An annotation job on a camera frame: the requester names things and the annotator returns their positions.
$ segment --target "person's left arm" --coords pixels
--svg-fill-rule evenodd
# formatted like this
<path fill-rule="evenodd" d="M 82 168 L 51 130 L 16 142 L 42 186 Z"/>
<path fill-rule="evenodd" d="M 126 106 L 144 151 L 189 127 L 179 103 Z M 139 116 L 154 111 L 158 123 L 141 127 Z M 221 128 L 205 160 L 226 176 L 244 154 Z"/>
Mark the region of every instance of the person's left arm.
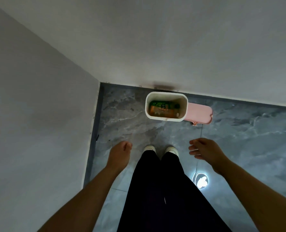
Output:
<path fill-rule="evenodd" d="M 106 167 L 59 209 L 38 232 L 92 231 L 110 187 L 129 163 L 131 148 L 132 144 L 126 141 L 114 146 L 110 151 Z"/>

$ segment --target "pink lid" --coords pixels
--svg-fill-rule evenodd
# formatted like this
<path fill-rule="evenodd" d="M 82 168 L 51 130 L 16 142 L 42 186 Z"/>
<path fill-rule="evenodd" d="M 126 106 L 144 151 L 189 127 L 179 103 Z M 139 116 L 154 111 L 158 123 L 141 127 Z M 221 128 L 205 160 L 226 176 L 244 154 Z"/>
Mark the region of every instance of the pink lid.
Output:
<path fill-rule="evenodd" d="M 190 121 L 193 125 L 205 124 L 212 122 L 213 110 L 209 106 L 196 103 L 188 103 L 188 110 L 184 120 Z"/>

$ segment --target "sneaker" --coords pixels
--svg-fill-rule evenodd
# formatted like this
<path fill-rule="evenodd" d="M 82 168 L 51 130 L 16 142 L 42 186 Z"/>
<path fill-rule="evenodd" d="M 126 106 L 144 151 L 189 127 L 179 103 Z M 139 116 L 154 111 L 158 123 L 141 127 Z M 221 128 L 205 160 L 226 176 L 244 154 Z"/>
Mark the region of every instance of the sneaker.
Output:
<path fill-rule="evenodd" d="M 146 146 L 143 150 L 143 152 L 145 151 L 154 151 L 156 153 L 156 149 L 154 146 Z"/>
<path fill-rule="evenodd" d="M 171 152 L 171 153 L 177 155 L 177 157 L 179 156 L 179 152 L 177 151 L 177 149 L 175 147 L 168 147 L 166 149 L 165 153 L 167 153 L 167 152 Z"/>

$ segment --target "gray wall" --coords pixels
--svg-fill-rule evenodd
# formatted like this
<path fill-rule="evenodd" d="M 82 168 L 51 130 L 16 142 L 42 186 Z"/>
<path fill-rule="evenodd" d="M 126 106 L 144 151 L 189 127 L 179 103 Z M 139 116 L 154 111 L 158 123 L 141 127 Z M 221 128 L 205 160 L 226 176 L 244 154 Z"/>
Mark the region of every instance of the gray wall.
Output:
<path fill-rule="evenodd" d="M 81 189 L 98 88 L 0 10 L 0 231 L 36 231 Z"/>
<path fill-rule="evenodd" d="M 286 106 L 286 0 L 0 0 L 101 82 Z"/>

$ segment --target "white plastic container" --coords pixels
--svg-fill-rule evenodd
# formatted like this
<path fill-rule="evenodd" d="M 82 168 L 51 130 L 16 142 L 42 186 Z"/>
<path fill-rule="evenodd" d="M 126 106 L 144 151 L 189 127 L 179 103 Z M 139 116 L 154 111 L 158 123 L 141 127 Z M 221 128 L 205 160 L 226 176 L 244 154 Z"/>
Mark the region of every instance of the white plastic container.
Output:
<path fill-rule="evenodd" d="M 174 101 L 180 105 L 180 115 L 178 118 L 165 118 L 149 115 L 149 104 L 151 101 Z M 148 118 L 153 120 L 165 121 L 182 121 L 186 117 L 188 110 L 188 99 L 184 94 L 169 93 L 169 92 L 151 92 L 147 95 L 145 100 L 145 114 Z"/>

